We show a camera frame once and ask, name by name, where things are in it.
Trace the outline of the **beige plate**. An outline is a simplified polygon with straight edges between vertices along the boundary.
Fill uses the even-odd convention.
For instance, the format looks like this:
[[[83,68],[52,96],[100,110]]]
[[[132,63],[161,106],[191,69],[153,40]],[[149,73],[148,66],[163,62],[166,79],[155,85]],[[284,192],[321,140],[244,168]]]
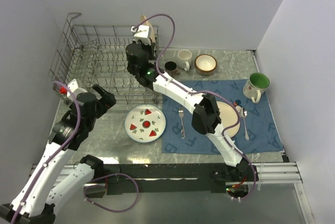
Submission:
[[[147,17],[145,15],[141,15],[140,16],[140,22],[142,23],[142,26],[147,26],[147,28],[149,29],[149,38],[151,40],[152,43],[156,43],[156,38],[154,35],[154,30],[153,27],[151,25],[151,23],[149,21],[146,21]]]

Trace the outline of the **white strawberry pattern plate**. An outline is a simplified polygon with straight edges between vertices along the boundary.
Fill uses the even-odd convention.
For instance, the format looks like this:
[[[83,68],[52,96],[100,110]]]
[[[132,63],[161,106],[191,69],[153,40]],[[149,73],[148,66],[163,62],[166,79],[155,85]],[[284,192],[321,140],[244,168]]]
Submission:
[[[125,118],[127,135],[138,143],[150,143],[160,138],[166,127],[164,113],[153,105],[139,105]]]

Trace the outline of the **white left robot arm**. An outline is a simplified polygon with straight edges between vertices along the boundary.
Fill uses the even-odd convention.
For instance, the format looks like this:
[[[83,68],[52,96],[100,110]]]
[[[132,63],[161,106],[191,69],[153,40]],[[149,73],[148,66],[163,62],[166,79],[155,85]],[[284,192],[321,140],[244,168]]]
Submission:
[[[51,130],[42,158],[24,188],[11,203],[1,205],[1,218],[10,223],[54,223],[60,209],[84,184],[98,183],[104,176],[103,161],[87,155],[70,175],[55,183],[96,119],[116,104],[114,94],[95,84],[92,88],[100,95],[97,98],[76,80],[69,85],[56,81],[55,85],[72,103]]]

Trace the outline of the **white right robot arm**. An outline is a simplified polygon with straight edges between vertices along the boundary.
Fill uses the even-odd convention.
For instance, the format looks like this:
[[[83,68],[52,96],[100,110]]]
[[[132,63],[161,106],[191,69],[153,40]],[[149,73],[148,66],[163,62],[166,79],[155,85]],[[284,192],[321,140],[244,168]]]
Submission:
[[[230,126],[224,126],[215,98],[217,94],[210,91],[196,92],[181,84],[149,61],[149,53],[142,44],[128,44],[126,57],[127,70],[140,85],[171,98],[192,114],[192,127],[214,144],[225,164],[230,166],[229,176],[232,180],[238,182],[247,177],[256,182],[254,166],[227,133],[240,119]]]

